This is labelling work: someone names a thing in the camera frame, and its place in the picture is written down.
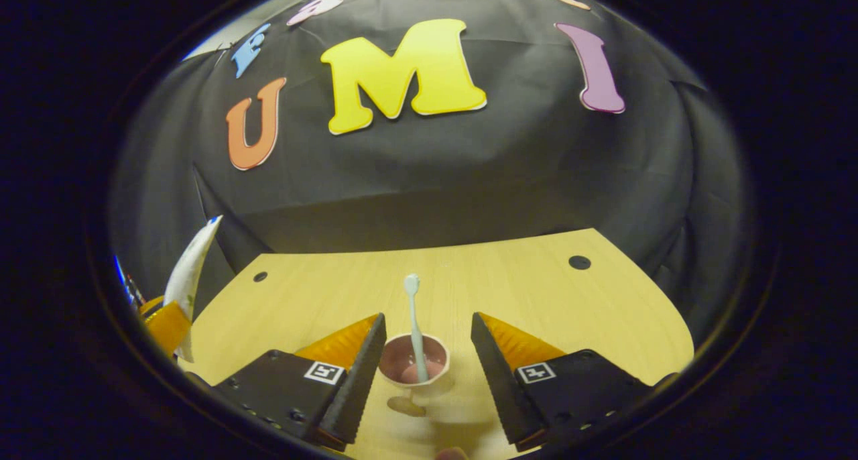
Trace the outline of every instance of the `pink letter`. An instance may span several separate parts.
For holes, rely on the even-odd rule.
[[[343,4],[343,0],[315,0],[310,4],[301,7],[298,13],[292,16],[286,24],[292,26],[303,22],[307,17],[318,16],[321,13],[327,13],[337,5]]]
[[[569,36],[585,72],[585,89],[581,91],[581,103],[595,111],[625,111],[625,102],[617,94],[611,68],[607,65],[605,53],[601,49],[604,41],[597,35],[571,24],[555,23],[554,27]]]

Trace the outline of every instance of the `pink liquid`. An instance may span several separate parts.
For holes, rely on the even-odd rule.
[[[435,378],[441,371],[444,371],[444,365],[433,361],[426,362],[426,372],[429,373],[429,380]],[[420,381],[417,379],[417,365],[410,365],[402,372],[398,380],[400,383],[417,384]]]

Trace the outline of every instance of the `orange soft finger pad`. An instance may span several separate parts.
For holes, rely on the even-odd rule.
[[[346,326],[340,331],[310,344],[310,346],[301,348],[295,353],[295,356],[321,361],[329,365],[342,366],[346,369],[352,368],[352,363],[355,362],[355,358],[361,350],[370,328],[373,328],[373,323],[377,317],[378,314],[374,314],[367,319]]]
[[[479,314],[512,371],[521,366],[542,363],[566,354],[534,335],[507,325],[502,320],[494,319],[488,314]]]
[[[146,327],[164,352],[171,355],[188,334],[190,321],[178,303],[169,303],[146,319]]]

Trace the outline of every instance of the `white spoon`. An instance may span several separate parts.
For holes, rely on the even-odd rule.
[[[420,383],[429,381],[429,372],[426,371],[426,359],[423,357],[423,334],[417,327],[417,313],[414,312],[414,295],[420,288],[420,277],[417,274],[405,276],[405,292],[408,293],[408,301],[411,303],[411,346],[414,348],[414,364],[417,365],[417,380]]]

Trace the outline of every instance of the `cup rim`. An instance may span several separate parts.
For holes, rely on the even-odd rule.
[[[402,333],[399,335],[395,335],[395,337],[389,337],[387,341],[384,341],[384,347],[387,347],[390,341],[399,339],[401,337],[410,337],[410,335],[411,333]],[[391,380],[386,374],[384,374],[384,371],[381,371],[380,366],[377,366],[376,369],[378,369],[378,372],[381,374],[381,376],[389,383],[394,384],[394,386],[398,386],[400,388],[422,388],[425,386],[431,386],[431,384],[434,384],[435,381],[437,381],[443,375],[447,374],[447,371],[450,369],[450,349],[447,348],[447,344],[444,344],[444,341],[441,341],[441,338],[435,337],[435,335],[427,335],[426,333],[421,333],[421,335],[423,335],[423,337],[427,337],[437,341],[438,344],[441,344],[441,347],[444,348],[444,354],[447,355],[447,360],[444,362],[444,368],[442,368],[441,372],[435,375],[431,380],[426,381],[424,383],[400,383],[399,381]]]

